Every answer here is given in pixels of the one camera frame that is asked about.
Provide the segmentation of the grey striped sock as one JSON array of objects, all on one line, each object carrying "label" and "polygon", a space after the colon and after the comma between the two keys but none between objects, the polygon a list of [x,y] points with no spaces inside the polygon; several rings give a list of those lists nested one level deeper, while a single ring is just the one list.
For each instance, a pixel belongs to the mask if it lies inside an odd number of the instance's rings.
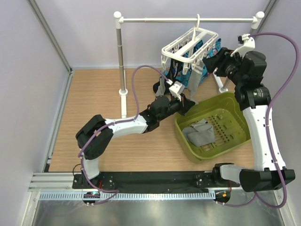
[{"label": "grey striped sock", "polygon": [[189,81],[188,81],[188,85],[187,85],[187,89],[190,94],[190,100],[193,101],[195,103],[195,105],[197,105],[198,102],[195,100],[194,95],[197,92],[201,77],[202,77],[202,73],[192,70]]},{"label": "grey striped sock", "polygon": [[201,147],[210,143],[215,142],[214,128],[211,123],[207,120],[202,119],[197,123],[193,124],[191,127],[194,127],[199,133],[199,136],[188,136],[187,139],[196,147]]},{"label": "grey striped sock", "polygon": [[182,133],[185,137],[199,136],[200,135],[200,133],[194,127],[185,127],[182,130]]},{"label": "grey striped sock", "polygon": [[168,93],[168,88],[167,88],[167,82],[164,76],[162,75],[166,75],[164,72],[161,72],[161,74],[159,75],[159,82],[160,82],[160,86],[159,89],[157,90],[157,92],[155,93],[155,96],[161,96],[161,95],[165,95],[166,93]]}]

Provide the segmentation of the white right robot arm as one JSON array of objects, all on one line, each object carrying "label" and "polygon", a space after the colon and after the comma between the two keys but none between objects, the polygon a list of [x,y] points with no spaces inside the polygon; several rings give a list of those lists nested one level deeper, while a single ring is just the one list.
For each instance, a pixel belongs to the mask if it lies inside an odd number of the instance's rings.
[{"label": "white right robot arm", "polygon": [[267,67],[265,55],[252,50],[242,56],[223,47],[203,62],[210,73],[234,83],[234,96],[247,122],[254,154],[253,169],[220,163],[219,171],[212,174],[212,182],[224,186],[231,180],[245,192],[259,192],[278,190],[295,180],[294,170],[286,167],[280,154],[272,111],[268,108],[270,92],[261,82]]}]

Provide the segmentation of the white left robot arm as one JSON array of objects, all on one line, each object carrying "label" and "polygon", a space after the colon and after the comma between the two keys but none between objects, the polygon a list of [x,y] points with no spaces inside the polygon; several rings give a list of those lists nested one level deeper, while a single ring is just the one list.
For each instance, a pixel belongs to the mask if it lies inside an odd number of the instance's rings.
[{"label": "white left robot arm", "polygon": [[179,99],[158,96],[133,117],[105,119],[100,114],[93,116],[75,135],[80,148],[82,182],[88,188],[101,188],[98,161],[112,139],[151,132],[162,120],[175,113],[185,115],[195,105],[196,102],[184,94],[180,94]]}]

